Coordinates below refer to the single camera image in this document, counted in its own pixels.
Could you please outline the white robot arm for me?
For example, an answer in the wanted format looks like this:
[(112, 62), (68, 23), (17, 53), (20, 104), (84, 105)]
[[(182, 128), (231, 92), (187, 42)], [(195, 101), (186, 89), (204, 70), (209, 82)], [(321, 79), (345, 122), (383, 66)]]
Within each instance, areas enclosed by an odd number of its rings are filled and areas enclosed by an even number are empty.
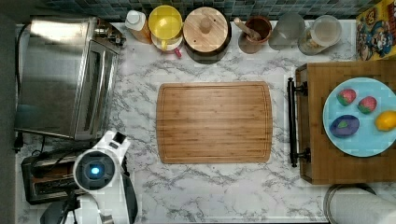
[(73, 177), (78, 187), (91, 195), (100, 217), (108, 224), (134, 224), (137, 200), (122, 162), (131, 145), (119, 132), (107, 131), (91, 149), (74, 163)]

